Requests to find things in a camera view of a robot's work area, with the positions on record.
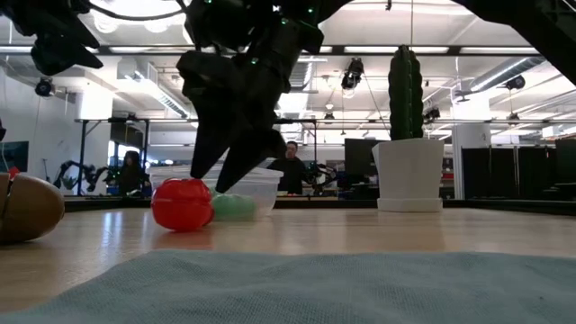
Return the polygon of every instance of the cactus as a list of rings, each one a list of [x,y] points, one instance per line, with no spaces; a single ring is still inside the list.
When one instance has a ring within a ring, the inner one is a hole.
[[[390,74],[390,137],[392,140],[416,139],[424,136],[422,124],[422,75],[416,54],[402,45],[394,53]]]

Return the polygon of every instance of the robotic hand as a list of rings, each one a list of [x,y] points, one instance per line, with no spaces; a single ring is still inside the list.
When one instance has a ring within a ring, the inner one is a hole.
[[[75,64],[101,68],[102,62],[86,47],[97,49],[98,40],[78,19],[87,14],[82,0],[0,0],[0,15],[10,18],[24,36],[36,35],[31,50],[36,68],[53,76]]]
[[[184,27],[196,51],[176,66],[199,119],[192,177],[206,175],[228,149],[216,184],[224,193],[266,158],[284,155],[284,139],[272,129],[275,105],[290,92],[289,77],[302,51],[320,52],[324,35],[318,23],[348,2],[192,1]],[[215,53],[201,52],[210,46]],[[222,49],[237,54],[226,58]]]

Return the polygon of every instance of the wooden table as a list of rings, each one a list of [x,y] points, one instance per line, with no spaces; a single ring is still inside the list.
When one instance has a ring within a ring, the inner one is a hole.
[[[157,248],[278,254],[483,251],[576,257],[576,219],[504,211],[438,214],[278,210],[195,233],[160,228],[150,210],[70,213],[47,237],[0,247],[0,311],[19,310]]]

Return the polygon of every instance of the red plastic ball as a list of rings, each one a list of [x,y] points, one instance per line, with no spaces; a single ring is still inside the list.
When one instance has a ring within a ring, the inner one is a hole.
[[[198,230],[214,218],[211,200],[202,180],[168,179],[154,192],[152,214],[158,225],[169,230]]]

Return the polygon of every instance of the brown object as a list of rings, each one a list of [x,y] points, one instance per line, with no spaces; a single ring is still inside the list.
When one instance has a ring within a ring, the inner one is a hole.
[[[54,230],[64,216],[64,197],[52,184],[17,175],[10,184],[0,174],[0,243],[37,239]]]

